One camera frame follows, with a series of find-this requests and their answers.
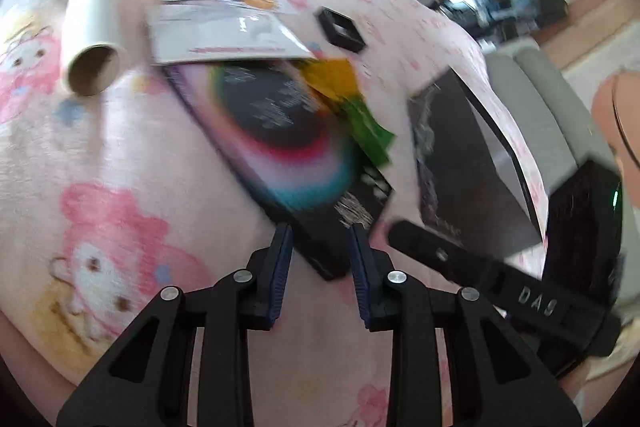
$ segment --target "my melody print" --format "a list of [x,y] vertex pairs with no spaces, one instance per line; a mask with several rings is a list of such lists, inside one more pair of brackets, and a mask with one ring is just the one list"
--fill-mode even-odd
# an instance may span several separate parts
[[164,243],[168,223],[143,216],[130,190],[75,184],[61,206],[70,226],[50,273],[72,286],[63,304],[84,318],[80,335],[113,340],[164,286],[188,292],[212,284],[198,259]]
[[37,93],[51,94],[60,77],[60,40],[47,27],[28,30],[0,55],[0,124],[20,115]]
[[358,391],[358,408],[349,421],[339,427],[383,427],[386,423],[387,407],[387,390],[367,384]]

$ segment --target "gray chair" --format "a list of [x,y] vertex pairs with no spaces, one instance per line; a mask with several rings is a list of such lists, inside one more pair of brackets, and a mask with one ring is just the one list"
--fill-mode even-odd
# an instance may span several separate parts
[[[618,172],[613,154],[591,113],[532,39],[486,56],[489,81],[509,109],[534,156],[547,194],[587,156]],[[640,237],[623,188],[621,251],[625,268],[616,308],[640,315]]]

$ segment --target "bed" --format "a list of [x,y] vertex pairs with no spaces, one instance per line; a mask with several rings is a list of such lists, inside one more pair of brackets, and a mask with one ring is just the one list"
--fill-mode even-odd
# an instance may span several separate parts
[[[455,289],[384,239],[391,220],[419,221],[406,100],[449,67],[509,141],[544,235],[540,173],[468,34],[415,0],[288,1],[295,13],[281,19],[316,54],[342,56],[314,20],[319,6],[352,18],[367,41],[348,58],[373,115],[396,135],[383,169],[395,195],[372,243],[398,269]],[[211,285],[274,230],[151,66],[136,0],[119,0],[130,57],[121,78],[90,98],[60,88],[65,3],[0,0],[0,353],[51,423],[162,285]],[[513,262],[539,275],[536,251]],[[383,424],[391,336],[364,329],[350,278],[325,282],[295,255],[278,326],[250,346],[258,425]],[[446,393],[443,403],[450,418]]]

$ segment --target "metal screw head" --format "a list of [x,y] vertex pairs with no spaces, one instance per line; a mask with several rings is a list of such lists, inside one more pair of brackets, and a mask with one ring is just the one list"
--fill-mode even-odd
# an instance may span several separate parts
[[475,288],[462,288],[462,298],[465,301],[477,301],[480,298],[480,292]]
[[249,270],[238,270],[234,273],[234,281],[236,282],[249,282],[254,274],[252,274]]
[[167,286],[166,288],[162,288],[162,291],[160,292],[160,297],[163,301],[172,301],[178,295],[180,295],[180,290],[175,286]]
[[406,273],[401,272],[400,270],[393,270],[393,272],[389,272],[386,276],[389,279],[389,282],[395,284],[401,284],[406,281]]

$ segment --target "paper towel tube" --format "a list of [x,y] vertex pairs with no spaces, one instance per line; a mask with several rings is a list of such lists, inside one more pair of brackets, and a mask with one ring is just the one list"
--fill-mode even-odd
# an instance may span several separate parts
[[69,0],[62,26],[62,82],[81,96],[105,90],[124,68],[116,0]]

